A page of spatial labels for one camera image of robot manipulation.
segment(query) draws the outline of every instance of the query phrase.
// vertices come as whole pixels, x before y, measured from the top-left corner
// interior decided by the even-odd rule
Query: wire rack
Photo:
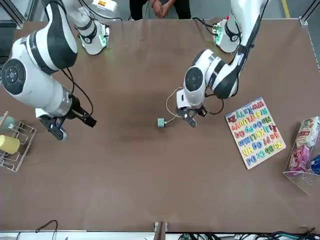
[[[9,154],[0,150],[0,167],[4,167],[13,172],[17,172],[27,155],[27,152],[32,141],[35,138],[37,130],[19,120],[14,120],[13,124],[10,123],[8,128],[2,128],[2,125],[5,122],[7,116],[8,111],[5,112],[0,121],[1,134],[19,139],[20,147],[14,154]]]

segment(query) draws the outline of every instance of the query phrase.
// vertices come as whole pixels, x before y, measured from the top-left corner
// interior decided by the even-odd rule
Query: wooden puzzle board
[[[247,169],[286,148],[262,97],[227,114],[225,119]]]

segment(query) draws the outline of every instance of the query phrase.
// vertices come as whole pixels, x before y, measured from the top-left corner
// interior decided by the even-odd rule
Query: table surface
[[[43,25],[26,23],[15,37]],[[66,121],[69,139],[59,142],[31,107],[0,90],[0,110],[38,129],[20,170],[0,169],[0,230],[34,230],[52,219],[60,230],[152,231],[157,221],[169,222],[170,231],[320,228],[320,198],[282,174],[299,122],[319,112],[319,71],[298,20],[262,21],[238,94],[221,114],[197,117],[195,129],[180,119],[159,129],[156,121],[170,117],[166,99],[197,53],[217,51],[203,27],[192,20],[114,23],[109,48],[97,56],[77,42],[71,71],[92,99],[95,128]],[[53,76],[71,86],[60,72]],[[260,96],[287,148],[247,170],[225,115]],[[214,111],[221,103],[212,97],[205,104]]]

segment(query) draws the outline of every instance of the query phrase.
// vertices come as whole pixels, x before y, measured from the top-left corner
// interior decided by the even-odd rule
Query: small teal cube
[[[158,118],[158,128],[164,128],[164,127],[165,127],[165,119]]]

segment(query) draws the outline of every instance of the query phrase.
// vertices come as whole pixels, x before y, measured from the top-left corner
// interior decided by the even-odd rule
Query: yellow cylinder
[[[20,147],[20,140],[11,136],[0,135],[0,150],[15,154]]]

